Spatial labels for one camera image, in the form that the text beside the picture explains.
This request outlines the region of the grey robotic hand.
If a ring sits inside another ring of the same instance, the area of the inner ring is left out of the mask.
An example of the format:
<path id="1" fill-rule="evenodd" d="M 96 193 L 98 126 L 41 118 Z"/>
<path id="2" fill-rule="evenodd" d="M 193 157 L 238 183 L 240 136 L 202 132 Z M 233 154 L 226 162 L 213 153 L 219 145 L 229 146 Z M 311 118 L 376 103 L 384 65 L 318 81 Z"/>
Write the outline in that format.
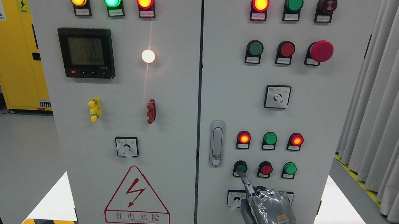
<path id="1" fill-rule="evenodd" d="M 284 192 L 263 186 L 253 187 L 242 170 L 236 169 L 247 192 L 240 201 L 245 224 L 297 224 L 288 197 Z"/>

